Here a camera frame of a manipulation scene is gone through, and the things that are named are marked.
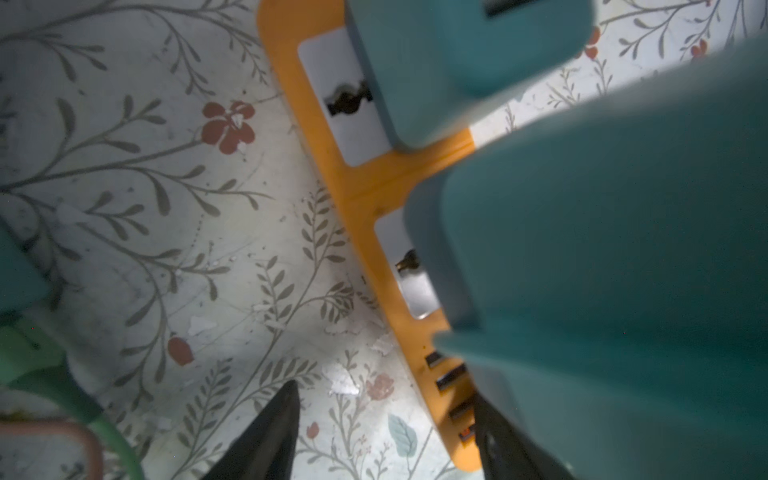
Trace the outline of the teal charger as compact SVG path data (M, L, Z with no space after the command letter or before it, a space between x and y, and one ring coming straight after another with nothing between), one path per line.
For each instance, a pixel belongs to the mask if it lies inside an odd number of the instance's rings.
M404 221L477 393L575 479L767 475L767 40L546 117Z

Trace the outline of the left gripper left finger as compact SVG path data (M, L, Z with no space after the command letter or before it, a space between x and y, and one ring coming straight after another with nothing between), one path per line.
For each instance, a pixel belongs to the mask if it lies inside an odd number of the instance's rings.
M290 479L299 419L298 384L290 380L202 479Z

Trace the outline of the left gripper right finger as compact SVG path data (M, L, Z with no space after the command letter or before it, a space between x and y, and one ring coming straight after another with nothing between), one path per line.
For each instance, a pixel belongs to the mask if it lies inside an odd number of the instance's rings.
M474 399L474 416L475 439L485 479L575 479L564 465L518 431L479 394Z

